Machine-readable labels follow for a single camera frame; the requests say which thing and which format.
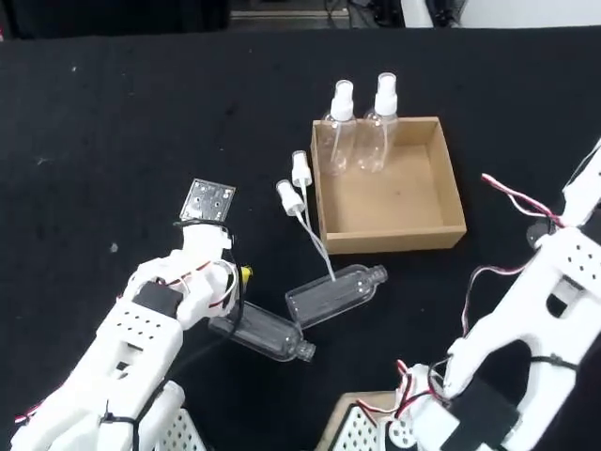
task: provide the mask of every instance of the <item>black cloth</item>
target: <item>black cloth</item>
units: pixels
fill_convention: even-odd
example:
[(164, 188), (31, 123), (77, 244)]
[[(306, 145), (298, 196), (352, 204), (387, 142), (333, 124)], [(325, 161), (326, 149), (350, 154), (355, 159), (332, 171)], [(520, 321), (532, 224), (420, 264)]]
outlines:
[[(412, 365), (444, 356), (460, 335), (476, 265), (512, 267), (531, 255), (529, 219), (480, 174), (548, 204), (559, 198), (601, 134), (600, 45), (596, 27), (0, 45), (3, 418), (68, 376), (137, 264), (181, 244), (171, 224), (194, 177), (238, 187), (228, 221), (240, 262), (254, 269), (249, 300), (287, 316), (284, 294), (325, 268), (282, 211), (275, 182), (289, 177), (291, 152), (309, 147), (311, 121), (328, 108), (336, 80), (354, 81), (361, 115), (378, 74), (390, 70), (400, 115), (441, 119), (467, 236), (452, 250), (333, 257), (336, 268), (381, 263), (390, 280), (369, 304), (306, 332), (316, 344), (310, 364), (228, 343), (177, 378), (218, 451), (313, 449), (340, 395), (393, 389), (396, 358)], [(472, 322), (510, 279), (477, 282)], [(197, 325), (181, 355), (212, 337)], [(497, 357), (489, 379), (515, 397), (530, 356)], [(587, 359), (537, 449), (598, 449), (600, 362)]]

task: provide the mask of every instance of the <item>cardboard box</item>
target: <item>cardboard box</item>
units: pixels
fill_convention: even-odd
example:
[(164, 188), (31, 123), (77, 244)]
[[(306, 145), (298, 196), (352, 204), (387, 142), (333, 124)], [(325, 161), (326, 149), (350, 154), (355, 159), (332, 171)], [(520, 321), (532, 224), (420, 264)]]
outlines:
[[(313, 124), (311, 150), (319, 232), (330, 254), (445, 249), (466, 233), (455, 176), (437, 117), (397, 119), (381, 172), (352, 162), (340, 176), (319, 170), (325, 123)], [(357, 125), (361, 139), (365, 122)]]

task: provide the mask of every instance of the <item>hole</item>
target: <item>hole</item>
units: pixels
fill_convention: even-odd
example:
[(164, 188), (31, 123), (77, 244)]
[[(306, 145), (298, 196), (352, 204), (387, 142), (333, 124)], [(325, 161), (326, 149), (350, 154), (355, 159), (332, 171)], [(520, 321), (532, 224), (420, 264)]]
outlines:
[(561, 318), (566, 308), (567, 303), (559, 299), (554, 294), (549, 295), (547, 298), (547, 310), (553, 318)]

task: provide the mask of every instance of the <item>black strap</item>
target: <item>black strap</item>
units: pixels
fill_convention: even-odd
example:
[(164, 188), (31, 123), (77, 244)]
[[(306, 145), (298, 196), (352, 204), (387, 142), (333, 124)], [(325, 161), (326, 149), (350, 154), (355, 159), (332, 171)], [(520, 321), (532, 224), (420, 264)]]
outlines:
[(563, 358), (561, 358), (557, 354), (551, 354), (550, 356), (538, 355), (531, 358), (531, 362), (534, 364), (550, 364), (553, 366), (560, 366), (562, 368), (571, 369), (573, 371), (578, 371), (578, 365), (570, 364), (566, 362)]
[(112, 413), (107, 412), (100, 419), (101, 423), (129, 423), (133, 427), (133, 438), (131, 440), (131, 451), (140, 451), (140, 431), (139, 422), (134, 418), (128, 416), (114, 416)]

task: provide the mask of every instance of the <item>black wire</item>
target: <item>black wire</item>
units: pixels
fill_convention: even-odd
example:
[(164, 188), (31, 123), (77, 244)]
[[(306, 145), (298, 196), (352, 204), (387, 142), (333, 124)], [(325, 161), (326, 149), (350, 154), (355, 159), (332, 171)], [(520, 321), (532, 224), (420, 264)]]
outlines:
[(329, 2), (330, 2), (330, 0), (323, 0), (323, 8), (326, 10), (326, 14), (328, 15), (328, 18), (327, 18), (328, 25), (331, 28), (338, 28), (336, 26), (336, 23), (334, 22), (334, 19), (331, 16), (331, 14), (333, 13), (333, 11), (336, 8), (338, 8), (338, 5), (340, 5), (340, 2), (342, 2), (342, 0), (334, 0), (334, 3), (332, 4), (331, 8), (328, 8)]
[(196, 360), (200, 359), (201, 357), (204, 357), (209, 352), (211, 352), (218, 346), (220, 346), (223, 343), (225, 343), (226, 341), (228, 341), (232, 336), (234, 336), (234, 334), (238, 330), (238, 327), (240, 326), (240, 323), (242, 322), (242, 316), (244, 315), (244, 302), (245, 301), (244, 301), (244, 292), (243, 292), (243, 287), (242, 287), (243, 286), (242, 269), (236, 259), (236, 255), (237, 255), (237, 253), (236, 253), (236, 250), (237, 250), (236, 235), (234, 235), (234, 233), (231, 231), (229, 226), (225, 225), (225, 223), (223, 221), (214, 221), (214, 220), (210, 220), (210, 219), (190, 219), (187, 221), (178, 221), (178, 222), (174, 223), (174, 226), (181, 227), (181, 228), (187, 227), (187, 226), (200, 226), (200, 225), (222, 227), (227, 232), (227, 234), (230, 237), (230, 240), (232, 241), (232, 248), (227, 250), (227, 252), (229, 254), (230, 259), (232, 260), (232, 264), (236, 267), (236, 271), (238, 272), (238, 311), (236, 312), (236, 318), (234, 319), (234, 324), (233, 324), (232, 330), (229, 331), (229, 333), (227, 333), (227, 335), (225, 335), (223, 338), (214, 340), (213, 342), (206, 345), (204, 348), (201, 348), (200, 350), (198, 350), (198, 351), (194, 352), (193, 354), (191, 354), (190, 356), (188, 356), (186, 359), (184, 359), (182, 362), (180, 362), (177, 366), (174, 366), (173, 369), (171, 369), (165, 376), (166, 379), (173, 379), (176, 375), (180, 374), (181, 371), (183, 371), (187, 366), (194, 363)]

